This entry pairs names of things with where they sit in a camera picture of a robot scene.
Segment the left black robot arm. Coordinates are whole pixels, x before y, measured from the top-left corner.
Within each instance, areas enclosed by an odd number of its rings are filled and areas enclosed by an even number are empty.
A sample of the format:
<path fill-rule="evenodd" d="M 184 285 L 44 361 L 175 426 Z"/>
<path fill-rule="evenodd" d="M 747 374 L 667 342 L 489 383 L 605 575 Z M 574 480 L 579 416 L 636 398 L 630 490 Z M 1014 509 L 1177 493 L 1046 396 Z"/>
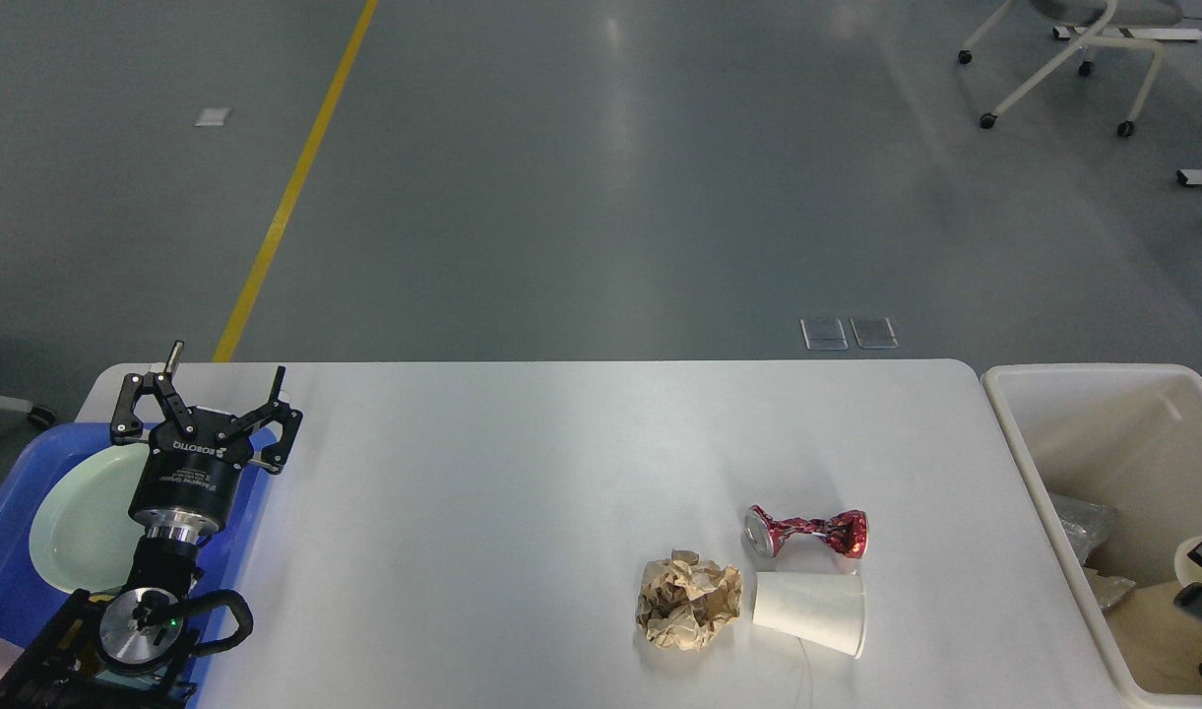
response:
<path fill-rule="evenodd" d="M 69 594 L 0 677 L 0 708 L 183 708 L 197 691 L 191 666 L 252 632 L 245 598 L 206 580 L 200 556 L 234 519 L 251 470 L 282 471 L 303 415 L 282 399 L 284 367 L 244 415 L 185 403 L 182 350 L 159 371 L 127 373 L 111 415 L 111 443 L 143 452 L 131 565 L 120 584 Z"/>

